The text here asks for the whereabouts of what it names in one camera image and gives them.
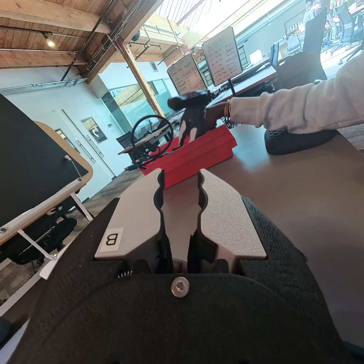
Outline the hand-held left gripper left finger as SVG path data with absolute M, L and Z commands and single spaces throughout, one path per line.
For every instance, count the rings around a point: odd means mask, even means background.
M 165 172 L 155 169 L 128 187 L 94 255 L 96 260 L 123 260 L 132 268 L 146 260 L 153 273 L 173 272 L 170 242 L 162 212 Z

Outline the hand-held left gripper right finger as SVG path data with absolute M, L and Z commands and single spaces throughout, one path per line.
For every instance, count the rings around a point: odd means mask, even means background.
M 198 190 L 201 210 L 190 237 L 188 273 L 234 273 L 240 260 L 266 260 L 248 201 L 206 169 L 198 172 Z

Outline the red plastic bin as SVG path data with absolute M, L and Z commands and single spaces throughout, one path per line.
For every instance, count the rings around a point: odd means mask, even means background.
M 143 175 L 148 175 L 157 168 L 163 169 L 167 189 L 196 175 L 201 169 L 208 169 L 233 157 L 232 149 L 237 146 L 237 142 L 230 130 L 221 125 L 191 143 L 187 138 L 181 148 L 171 151 L 177 146 L 179 138 L 173 139 L 167 149 L 169 154 L 156 159 L 141 170 Z

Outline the person's right forearm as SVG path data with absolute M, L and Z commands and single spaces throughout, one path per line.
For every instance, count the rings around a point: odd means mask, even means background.
M 364 122 L 364 54 L 347 61 L 335 78 L 229 101 L 233 124 L 286 129 L 291 134 L 336 130 Z

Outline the person's right hand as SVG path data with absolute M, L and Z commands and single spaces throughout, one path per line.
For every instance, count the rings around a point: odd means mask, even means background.
M 216 128 L 217 120 L 223 119 L 223 122 L 230 121 L 231 104 L 230 99 L 224 102 L 209 104 L 205 108 L 204 128 L 205 131 L 211 131 Z

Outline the whiteboard on stand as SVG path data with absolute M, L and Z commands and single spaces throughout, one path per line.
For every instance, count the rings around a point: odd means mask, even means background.
M 214 86 L 224 84 L 243 72 L 233 27 L 227 27 L 202 44 Z
M 185 95 L 198 90 L 207 91 L 195 60 L 187 54 L 167 69 L 167 73 L 179 95 Z

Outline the black office chair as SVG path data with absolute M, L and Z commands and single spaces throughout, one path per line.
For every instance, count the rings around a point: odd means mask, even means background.
M 116 138 L 117 142 L 124 148 L 129 148 L 132 146 L 132 139 L 134 138 L 131 132 L 128 132 L 118 138 Z
M 279 61 L 276 67 L 277 90 L 293 89 L 327 79 L 320 60 L 326 14 L 327 7 L 323 7 L 312 20 L 306 22 L 302 52 Z
M 65 247 L 63 241 L 70 235 L 77 225 L 77 220 L 53 213 L 43 215 L 24 229 L 47 253 L 58 252 Z M 20 234 L 1 245 L 1 262 L 6 258 L 18 265 L 25 265 L 33 261 L 44 262 L 44 255 Z

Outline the white double door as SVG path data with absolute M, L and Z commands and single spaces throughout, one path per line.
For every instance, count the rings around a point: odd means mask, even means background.
M 112 143 L 106 127 L 89 103 L 65 107 L 62 116 L 70 123 L 74 140 L 92 162 L 98 163 L 111 178 L 118 175 L 112 156 Z

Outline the black wrist rest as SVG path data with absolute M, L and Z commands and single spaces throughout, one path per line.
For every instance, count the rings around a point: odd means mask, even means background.
M 266 130 L 265 148 L 273 156 L 288 155 L 321 146 L 339 135 L 337 130 L 323 130 L 310 134 L 291 134 L 288 130 Z

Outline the black board on white stand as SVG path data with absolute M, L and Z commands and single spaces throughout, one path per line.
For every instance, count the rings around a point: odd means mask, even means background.
M 20 234 L 54 262 L 57 250 L 47 253 L 24 229 L 45 214 L 66 215 L 74 207 L 92 221 L 77 193 L 93 169 L 55 130 L 32 121 L 3 95 L 0 109 L 1 245 Z

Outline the wooden post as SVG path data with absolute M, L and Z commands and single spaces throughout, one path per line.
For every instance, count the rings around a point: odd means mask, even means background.
M 145 80 L 137 62 L 128 46 L 128 43 L 123 41 L 122 38 L 118 38 L 115 42 L 115 46 L 120 51 L 121 55 L 123 56 L 124 60 L 126 61 L 127 65 L 131 69 L 136 81 L 138 82 L 143 94 L 146 97 L 149 105 L 153 109 L 153 111 L 160 116 L 165 116 L 160 105 L 158 104 L 154 94 L 152 93 L 151 88 L 148 85 L 148 82 Z

